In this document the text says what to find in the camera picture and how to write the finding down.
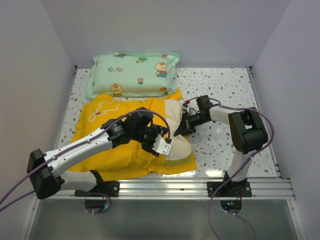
yellow cloth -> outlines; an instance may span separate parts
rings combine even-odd
[[[141,107],[166,117],[165,99],[179,100],[181,98],[182,94],[179,89],[176,93],[170,94],[165,98],[151,97],[143,101],[121,101],[107,94],[99,95],[83,107],[72,142],[89,135],[109,119],[116,119]],[[153,123],[165,127],[164,122],[158,116],[153,117]],[[74,165],[69,170],[75,172],[97,170],[104,181],[115,181],[138,178],[151,172],[178,174],[197,169],[194,154],[192,153],[189,158],[188,161],[185,161],[185,159],[180,161],[184,162],[184,164],[166,165],[166,156],[155,157],[151,153],[142,150],[139,142],[132,140],[128,144],[93,155]]]

pillowcase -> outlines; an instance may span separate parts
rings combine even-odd
[[[177,91],[178,53],[115,53],[93,58],[87,97],[155,97]]]

gray floor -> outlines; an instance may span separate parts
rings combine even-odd
[[[207,219],[207,200],[113,200],[106,213],[85,213],[82,199],[40,202],[30,240],[214,240]],[[250,227],[211,211],[224,240],[251,240]],[[240,214],[252,222],[259,240],[296,240],[285,200],[247,200]]]

terrazzo surface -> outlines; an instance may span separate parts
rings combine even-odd
[[[86,97],[91,69],[78,69],[64,118],[58,148],[70,143],[83,106],[90,101]],[[234,108],[256,107],[257,102],[245,68],[177,68],[175,81],[181,89],[183,100],[208,95],[225,106]],[[197,109],[196,101],[191,107]],[[190,135],[190,142],[197,163],[197,170],[180,174],[164,175],[151,173],[144,178],[221,178],[228,170],[234,155],[230,128],[224,123],[206,123]],[[259,153],[252,161],[248,177],[277,177],[269,148]]]

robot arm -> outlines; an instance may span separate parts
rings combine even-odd
[[[196,126],[213,121],[230,125],[232,143],[235,153],[231,166],[224,178],[228,179],[243,165],[252,151],[259,150],[268,141],[268,134],[258,113],[251,110],[235,111],[213,104],[207,95],[196,99],[199,112],[191,115],[186,110],[182,114],[182,121],[176,135],[190,135],[196,132]],[[247,181],[249,162],[234,178],[232,182]]]
[[[44,162],[47,165],[30,176],[38,199],[48,198],[62,190],[101,192],[104,181],[96,170],[87,172],[67,171],[73,165],[97,153],[127,144],[131,140],[141,143],[142,149],[158,156],[168,156],[171,151],[170,139],[164,140],[167,128],[149,123],[150,112],[136,112],[125,121],[111,119],[91,134],[62,148],[42,153],[40,149],[30,154],[27,172]]]

